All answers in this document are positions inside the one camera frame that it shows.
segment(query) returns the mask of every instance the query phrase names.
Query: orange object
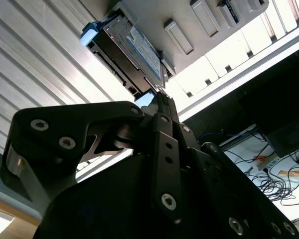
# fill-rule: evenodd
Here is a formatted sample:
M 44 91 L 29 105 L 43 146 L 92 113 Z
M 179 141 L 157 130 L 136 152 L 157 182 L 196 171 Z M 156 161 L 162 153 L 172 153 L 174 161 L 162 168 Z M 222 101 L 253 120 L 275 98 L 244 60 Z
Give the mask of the orange object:
M 288 172 L 287 172 L 287 171 L 283 171 L 283 170 L 281 170 L 281 171 L 279 172 L 279 174 L 282 174 L 282 175 L 288 175 Z M 289 176 L 290 176 L 290 177 L 299 177 L 299 172 L 298 172 L 298 171 L 289 172 Z
M 259 155 L 258 157 L 257 157 L 257 156 L 254 156 L 254 160 L 255 160 L 255 161 L 265 162 L 266 159 L 267 159 L 267 156 L 263 156 L 263 155 Z

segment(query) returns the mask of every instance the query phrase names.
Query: hard drive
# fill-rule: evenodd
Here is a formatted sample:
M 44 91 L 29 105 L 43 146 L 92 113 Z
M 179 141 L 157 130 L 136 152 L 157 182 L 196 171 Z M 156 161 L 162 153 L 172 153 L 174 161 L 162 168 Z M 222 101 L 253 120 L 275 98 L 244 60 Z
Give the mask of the hard drive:
M 162 63 L 162 53 L 160 55 L 121 12 L 102 22 L 88 24 L 83 29 L 81 43 L 103 61 L 136 98 L 148 90 L 162 92 L 171 74 Z

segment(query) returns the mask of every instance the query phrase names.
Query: corrugated metal wall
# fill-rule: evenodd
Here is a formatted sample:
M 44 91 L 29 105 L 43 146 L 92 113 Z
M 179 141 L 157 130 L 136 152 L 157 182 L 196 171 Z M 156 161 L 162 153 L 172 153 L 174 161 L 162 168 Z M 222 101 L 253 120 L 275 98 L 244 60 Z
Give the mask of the corrugated metal wall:
M 80 45 L 90 21 L 77 0 L 0 0 L 0 153 L 20 109 L 133 100 Z

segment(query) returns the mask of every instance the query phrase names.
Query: wooden surface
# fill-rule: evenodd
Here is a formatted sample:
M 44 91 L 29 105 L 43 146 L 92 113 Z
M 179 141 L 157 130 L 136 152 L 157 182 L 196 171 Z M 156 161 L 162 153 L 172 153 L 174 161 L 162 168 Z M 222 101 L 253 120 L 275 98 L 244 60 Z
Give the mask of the wooden surface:
M 40 221 L 0 201 L 0 212 L 14 216 L 12 223 L 0 234 L 0 239 L 32 239 Z
M 14 217 L 20 218 L 32 225 L 38 226 L 40 225 L 40 221 L 29 216 L 28 214 L 21 212 L 13 207 L 11 207 L 10 205 L 0 201 L 0 211 L 9 215 L 12 215 Z
M 37 226 L 20 218 L 14 218 L 12 223 L 0 234 L 0 239 L 32 239 Z

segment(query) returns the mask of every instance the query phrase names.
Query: white label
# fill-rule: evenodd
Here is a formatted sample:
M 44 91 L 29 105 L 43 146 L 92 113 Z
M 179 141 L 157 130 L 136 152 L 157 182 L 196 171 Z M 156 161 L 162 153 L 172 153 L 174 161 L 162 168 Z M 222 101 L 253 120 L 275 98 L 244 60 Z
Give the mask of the white label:
M 135 27 L 132 27 L 130 33 L 133 38 L 127 36 L 128 42 L 134 47 L 138 55 L 144 60 L 156 77 L 161 80 L 160 60 L 152 45 Z

